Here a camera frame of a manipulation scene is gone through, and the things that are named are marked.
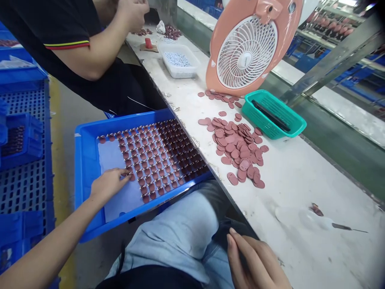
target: metal pole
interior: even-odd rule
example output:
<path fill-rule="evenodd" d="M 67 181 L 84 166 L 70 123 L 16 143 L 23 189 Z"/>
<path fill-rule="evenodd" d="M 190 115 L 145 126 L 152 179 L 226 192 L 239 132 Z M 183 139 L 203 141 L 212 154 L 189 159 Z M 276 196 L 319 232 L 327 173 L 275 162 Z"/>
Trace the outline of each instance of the metal pole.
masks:
<path fill-rule="evenodd" d="M 356 51 L 356 53 L 354 53 L 351 57 L 349 57 L 344 62 L 342 62 L 337 68 L 329 72 L 325 77 L 323 77 L 320 81 L 318 81 L 308 90 L 304 91 L 304 93 L 307 96 L 312 95 L 314 92 L 316 92 L 317 90 L 322 88 L 324 85 L 332 81 L 334 78 L 344 73 L 347 69 L 352 67 L 354 64 L 359 62 L 366 55 L 376 50 L 382 44 L 383 44 L 382 34 L 378 34 L 374 36 L 372 39 L 370 39 L 370 41 L 367 42 L 365 46 L 363 46 L 361 49 Z"/>
<path fill-rule="evenodd" d="M 323 79 L 326 74 L 342 63 L 345 59 L 349 58 L 357 49 L 366 44 L 373 37 L 373 35 L 378 34 L 380 31 L 381 22 L 378 21 L 377 15 L 374 14 L 363 22 L 357 29 L 355 29 L 352 34 L 339 43 L 327 56 L 325 56 L 325 58 L 318 62 L 318 64 L 316 64 L 308 73 L 298 80 L 287 92 L 285 92 L 281 97 L 281 100 L 290 106 L 291 103 L 300 97 L 301 93 L 313 86 L 316 82 Z M 352 65 L 345 65 L 343 68 L 347 70 L 351 66 Z"/>

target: yellow floor stripe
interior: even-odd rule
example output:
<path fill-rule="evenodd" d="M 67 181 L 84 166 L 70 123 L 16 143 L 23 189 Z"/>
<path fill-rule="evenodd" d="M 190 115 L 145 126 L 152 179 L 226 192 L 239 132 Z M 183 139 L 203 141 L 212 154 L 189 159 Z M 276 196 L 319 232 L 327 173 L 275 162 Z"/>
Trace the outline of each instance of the yellow floor stripe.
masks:
<path fill-rule="evenodd" d="M 60 122 L 60 90 L 56 78 L 50 76 L 49 93 L 51 96 L 50 109 L 56 114 L 51 119 L 51 138 L 52 138 L 52 170 L 55 174 L 53 178 L 53 205 L 55 208 L 56 226 L 63 222 L 72 212 L 69 207 L 69 192 L 67 174 L 64 170 L 64 146 L 63 132 Z M 75 258 L 73 254 L 65 263 L 59 273 L 61 278 L 60 289 L 75 288 Z"/>

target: black polo shirt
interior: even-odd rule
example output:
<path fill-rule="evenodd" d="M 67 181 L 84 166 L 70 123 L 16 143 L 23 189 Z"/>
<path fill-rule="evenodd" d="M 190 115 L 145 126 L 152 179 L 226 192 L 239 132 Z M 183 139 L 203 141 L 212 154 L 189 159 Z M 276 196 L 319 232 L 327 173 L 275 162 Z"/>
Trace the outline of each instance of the black polo shirt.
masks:
<path fill-rule="evenodd" d="M 148 111 L 127 98 L 143 103 L 141 88 L 120 59 L 101 79 L 88 81 L 54 54 L 89 46 L 89 38 L 102 31 L 92 0 L 1 0 L 0 21 L 41 67 L 97 108 L 116 114 Z"/>

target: white plastic container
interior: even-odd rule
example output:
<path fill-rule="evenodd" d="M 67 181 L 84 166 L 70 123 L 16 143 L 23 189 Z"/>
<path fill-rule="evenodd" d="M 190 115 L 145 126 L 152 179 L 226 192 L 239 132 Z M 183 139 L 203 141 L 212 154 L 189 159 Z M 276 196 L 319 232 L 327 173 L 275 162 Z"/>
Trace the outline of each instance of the white plastic container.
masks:
<path fill-rule="evenodd" d="M 201 63 L 186 45 L 161 43 L 158 45 L 158 50 L 159 50 L 159 53 L 162 55 L 163 62 L 167 67 L 168 72 L 171 74 L 173 78 L 193 78 L 197 74 L 198 66 Z M 168 61 L 167 57 L 164 55 L 165 52 L 181 53 L 186 55 L 191 66 L 182 67 L 182 66 L 172 65 Z"/>

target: thigh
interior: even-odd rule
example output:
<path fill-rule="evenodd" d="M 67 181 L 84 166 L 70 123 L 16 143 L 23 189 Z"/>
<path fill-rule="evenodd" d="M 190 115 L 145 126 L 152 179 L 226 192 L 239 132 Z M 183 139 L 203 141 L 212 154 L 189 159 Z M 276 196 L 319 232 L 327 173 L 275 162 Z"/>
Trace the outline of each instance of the thigh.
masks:
<path fill-rule="evenodd" d="M 122 271 L 161 265 L 184 271 L 202 283 L 209 282 L 201 259 L 229 201 L 215 180 L 198 184 L 193 190 L 138 228 L 126 247 Z M 118 263 L 119 260 L 108 277 L 114 275 Z"/>

